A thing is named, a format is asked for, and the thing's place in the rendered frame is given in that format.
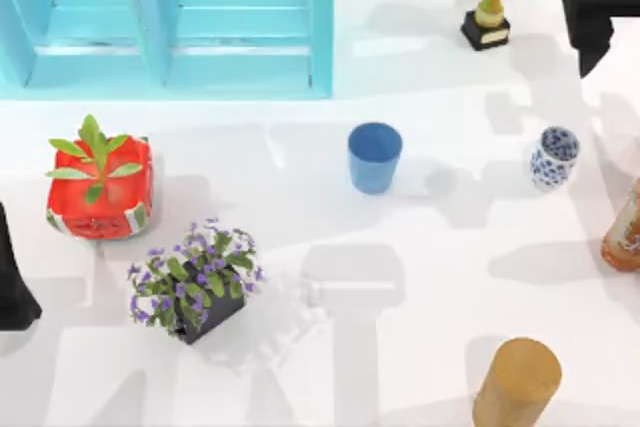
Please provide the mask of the blue and white patterned cup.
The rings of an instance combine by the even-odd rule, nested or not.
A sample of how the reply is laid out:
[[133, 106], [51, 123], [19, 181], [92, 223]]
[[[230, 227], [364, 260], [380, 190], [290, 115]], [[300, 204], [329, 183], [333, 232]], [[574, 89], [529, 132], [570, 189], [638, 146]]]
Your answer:
[[580, 154], [575, 134], [561, 126], [546, 128], [534, 147], [529, 171], [536, 186], [553, 190], [567, 182]]

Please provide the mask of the orange bottle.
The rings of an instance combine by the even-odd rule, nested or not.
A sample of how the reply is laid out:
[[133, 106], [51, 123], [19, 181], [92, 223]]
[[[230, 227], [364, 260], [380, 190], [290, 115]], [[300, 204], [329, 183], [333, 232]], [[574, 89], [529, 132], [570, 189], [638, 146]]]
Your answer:
[[600, 252], [617, 271], [640, 271], [640, 178], [604, 236]]

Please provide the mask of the wooden cylindrical cup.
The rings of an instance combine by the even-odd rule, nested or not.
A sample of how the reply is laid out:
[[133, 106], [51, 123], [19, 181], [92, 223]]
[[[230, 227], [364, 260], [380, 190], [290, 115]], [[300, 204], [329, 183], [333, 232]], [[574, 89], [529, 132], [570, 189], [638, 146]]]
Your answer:
[[503, 342], [474, 399], [474, 427], [536, 427], [561, 380], [560, 362], [544, 343], [526, 337]]

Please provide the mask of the light blue rack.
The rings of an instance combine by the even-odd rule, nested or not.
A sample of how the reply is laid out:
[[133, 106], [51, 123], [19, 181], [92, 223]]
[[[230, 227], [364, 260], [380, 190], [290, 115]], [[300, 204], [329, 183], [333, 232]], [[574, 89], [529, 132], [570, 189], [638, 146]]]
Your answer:
[[0, 0], [0, 99], [304, 99], [334, 0]]

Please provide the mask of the black pot purple flowers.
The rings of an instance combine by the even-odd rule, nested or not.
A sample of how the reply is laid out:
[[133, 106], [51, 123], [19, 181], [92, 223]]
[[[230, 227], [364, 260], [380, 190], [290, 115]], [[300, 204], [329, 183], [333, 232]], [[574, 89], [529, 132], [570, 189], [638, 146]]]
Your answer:
[[134, 322], [191, 345], [242, 309], [263, 278], [253, 237], [207, 218], [191, 223], [181, 242], [153, 248], [129, 267], [129, 311]]

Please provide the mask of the red plant pot green plant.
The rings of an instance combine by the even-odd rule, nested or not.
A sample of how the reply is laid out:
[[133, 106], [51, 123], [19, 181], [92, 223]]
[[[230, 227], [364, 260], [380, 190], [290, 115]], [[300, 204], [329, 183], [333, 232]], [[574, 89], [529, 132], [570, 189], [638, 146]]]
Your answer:
[[74, 141], [51, 139], [56, 150], [46, 219], [59, 232], [87, 240], [119, 240], [150, 222], [153, 162], [146, 137], [106, 136], [88, 114]]

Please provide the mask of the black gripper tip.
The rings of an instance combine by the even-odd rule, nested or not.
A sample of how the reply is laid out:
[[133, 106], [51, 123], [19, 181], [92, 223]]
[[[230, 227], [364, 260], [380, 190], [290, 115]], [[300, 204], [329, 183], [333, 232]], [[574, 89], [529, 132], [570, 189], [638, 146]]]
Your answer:
[[42, 308], [18, 268], [0, 202], [0, 332], [26, 331], [41, 315]]

